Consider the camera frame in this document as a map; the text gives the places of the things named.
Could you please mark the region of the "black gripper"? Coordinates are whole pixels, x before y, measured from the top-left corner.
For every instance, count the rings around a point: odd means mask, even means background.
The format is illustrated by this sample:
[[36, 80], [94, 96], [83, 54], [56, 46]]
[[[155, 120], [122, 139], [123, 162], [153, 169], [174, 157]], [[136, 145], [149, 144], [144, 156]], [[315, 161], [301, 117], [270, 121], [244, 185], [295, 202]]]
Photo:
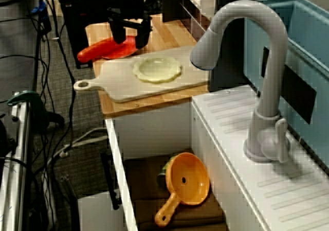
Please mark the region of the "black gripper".
[[126, 39], [125, 28], [137, 30], [135, 45], [142, 49], [148, 44], [152, 31], [151, 18], [144, 9], [143, 0], [112, 0], [107, 9], [114, 41], [121, 44]]

